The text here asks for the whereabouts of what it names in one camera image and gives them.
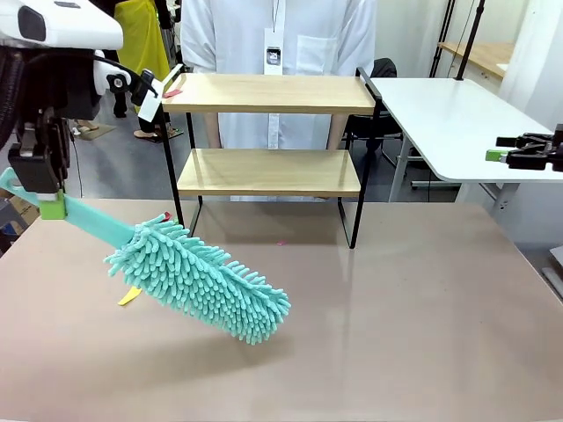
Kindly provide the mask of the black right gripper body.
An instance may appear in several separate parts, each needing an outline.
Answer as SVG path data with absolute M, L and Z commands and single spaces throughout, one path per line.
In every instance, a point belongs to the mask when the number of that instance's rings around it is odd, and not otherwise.
M 558 124 L 552 138 L 552 169 L 563 171 L 563 124 Z

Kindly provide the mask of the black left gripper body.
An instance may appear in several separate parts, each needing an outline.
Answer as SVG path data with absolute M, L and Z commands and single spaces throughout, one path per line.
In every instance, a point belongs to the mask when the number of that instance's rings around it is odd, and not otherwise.
M 39 54 L 24 69 L 24 112 L 51 108 L 55 116 L 92 120 L 99 112 L 92 52 Z

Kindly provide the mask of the teal microfibre duster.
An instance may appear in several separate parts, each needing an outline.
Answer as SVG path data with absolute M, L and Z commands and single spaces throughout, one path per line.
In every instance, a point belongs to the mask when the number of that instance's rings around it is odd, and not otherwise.
M 289 314 L 284 290 L 164 215 L 130 225 L 64 193 L 53 203 L 60 219 L 114 247 L 105 259 L 109 275 L 122 273 L 164 306 L 251 345 L 268 340 Z

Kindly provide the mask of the person's left forearm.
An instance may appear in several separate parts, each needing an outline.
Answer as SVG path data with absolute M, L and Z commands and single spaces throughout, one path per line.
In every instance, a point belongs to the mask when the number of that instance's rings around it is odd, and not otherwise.
M 344 134 L 348 117 L 346 114 L 334 114 L 331 117 L 329 135 L 326 148 L 328 150 L 336 150 L 340 146 L 342 136 Z

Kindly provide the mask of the brown cardboard box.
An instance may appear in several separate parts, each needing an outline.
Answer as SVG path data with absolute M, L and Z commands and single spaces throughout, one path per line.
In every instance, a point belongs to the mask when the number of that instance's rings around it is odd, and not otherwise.
M 0 231 L 19 236 L 40 216 L 39 209 L 0 188 Z

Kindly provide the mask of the large white table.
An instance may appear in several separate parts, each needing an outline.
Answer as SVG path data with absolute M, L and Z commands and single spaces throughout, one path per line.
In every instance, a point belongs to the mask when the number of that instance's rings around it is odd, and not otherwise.
M 375 78 L 372 83 L 404 135 L 391 202 L 398 200 L 410 148 L 440 180 L 461 186 L 458 201 L 467 200 L 471 186 L 491 194 L 493 215 L 506 209 L 521 184 L 563 184 L 563 173 L 512 170 L 486 160 L 498 137 L 548 130 L 472 80 Z

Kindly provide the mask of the figure in yellow coat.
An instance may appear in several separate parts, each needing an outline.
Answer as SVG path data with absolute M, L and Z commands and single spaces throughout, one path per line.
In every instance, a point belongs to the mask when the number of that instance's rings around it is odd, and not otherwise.
M 163 80 L 170 65 L 161 30 L 172 27 L 166 0 L 120 0 L 114 18 L 123 32 L 123 46 L 117 52 L 121 64 L 138 75 L 149 70 Z

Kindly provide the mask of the wooden background table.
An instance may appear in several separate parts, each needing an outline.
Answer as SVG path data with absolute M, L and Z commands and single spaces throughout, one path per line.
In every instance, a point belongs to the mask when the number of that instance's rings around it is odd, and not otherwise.
M 439 42 L 438 47 L 452 55 L 453 67 L 461 63 L 466 45 L 455 42 Z M 473 66 L 483 75 L 502 80 L 508 69 L 515 45 L 506 42 L 477 42 L 472 46 L 467 67 Z

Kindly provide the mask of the black stand pole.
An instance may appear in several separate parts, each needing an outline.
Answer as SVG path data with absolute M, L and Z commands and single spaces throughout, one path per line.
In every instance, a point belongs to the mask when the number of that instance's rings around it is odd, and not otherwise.
M 486 0 L 479 0 L 478 6 L 476 8 L 475 17 L 474 17 L 474 20 L 473 20 L 473 23 L 472 23 L 472 29 L 471 29 L 470 35 L 469 35 L 467 43 L 466 43 L 464 55 L 463 55 L 462 60 L 460 62 L 457 75 L 455 77 L 455 79 L 457 81 L 463 81 L 464 80 L 465 69 L 466 69 L 467 63 L 468 63 L 470 55 L 471 55 L 471 51 L 472 51 L 472 47 L 473 47 L 473 44 L 474 44 L 474 41 L 475 41 L 475 38 L 476 38 L 477 31 L 479 29 L 479 22 L 481 20 L 483 11 L 485 9 L 485 1 Z

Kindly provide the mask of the black tripod stand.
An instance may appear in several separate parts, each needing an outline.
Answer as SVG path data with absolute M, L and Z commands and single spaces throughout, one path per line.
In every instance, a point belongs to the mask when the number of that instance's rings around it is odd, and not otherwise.
M 436 72 L 438 70 L 439 62 L 441 60 L 441 55 L 442 55 L 442 48 L 440 47 L 440 45 L 444 41 L 446 41 L 448 31 L 450 29 L 450 22 L 453 16 L 453 12 L 455 10 L 455 5 L 456 5 L 456 0 L 448 0 L 446 3 L 446 9 L 442 19 L 441 30 L 438 36 L 438 41 L 436 44 L 435 52 L 433 55 L 433 59 L 431 62 L 431 67 L 428 75 L 430 78 L 435 77 Z

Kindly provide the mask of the yellow paper scrap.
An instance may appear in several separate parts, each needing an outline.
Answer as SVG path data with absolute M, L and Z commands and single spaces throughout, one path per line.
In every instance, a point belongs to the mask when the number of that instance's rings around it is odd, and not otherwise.
M 131 287 L 129 291 L 118 301 L 118 305 L 123 307 L 132 302 L 136 297 L 140 295 L 142 290 L 138 287 Z

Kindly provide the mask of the black office chair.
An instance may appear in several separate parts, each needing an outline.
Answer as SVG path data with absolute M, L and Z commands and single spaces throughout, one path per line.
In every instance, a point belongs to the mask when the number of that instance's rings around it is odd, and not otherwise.
M 374 60 L 371 77 L 395 78 L 398 75 L 395 63 L 390 58 Z M 379 113 L 375 132 L 372 132 L 372 117 L 361 115 L 350 115 L 347 120 L 345 134 L 351 141 L 364 140 L 371 156 L 381 149 L 384 159 L 393 167 L 396 166 L 391 158 L 384 153 L 384 141 L 386 139 L 403 141 L 403 131 L 399 124 L 391 116 L 391 113 L 383 106 Z

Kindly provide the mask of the person in white coat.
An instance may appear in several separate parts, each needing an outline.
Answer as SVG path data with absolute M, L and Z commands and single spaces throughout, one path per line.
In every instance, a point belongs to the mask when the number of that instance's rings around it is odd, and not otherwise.
M 265 75 L 264 30 L 283 30 L 283 75 L 352 76 L 375 60 L 377 0 L 182 0 L 195 73 Z M 204 113 L 212 149 L 327 149 L 333 115 Z

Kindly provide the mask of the white name badge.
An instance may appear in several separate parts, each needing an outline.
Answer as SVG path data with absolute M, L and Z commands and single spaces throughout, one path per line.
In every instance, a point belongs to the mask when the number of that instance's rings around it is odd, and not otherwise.
M 283 74 L 283 30 L 266 28 L 264 30 L 263 69 L 267 76 Z

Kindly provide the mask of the black frame wooden shelf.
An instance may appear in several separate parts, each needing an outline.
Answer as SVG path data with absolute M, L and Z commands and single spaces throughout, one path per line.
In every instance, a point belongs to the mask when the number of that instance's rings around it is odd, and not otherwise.
M 354 76 L 266 76 L 194 74 L 182 70 L 165 92 L 168 113 L 280 113 L 379 116 L 382 98 L 364 69 Z M 171 176 L 174 195 L 299 196 L 355 198 L 352 222 L 338 206 L 349 248 L 356 246 L 369 170 L 358 175 L 348 148 L 198 149 L 180 175 Z

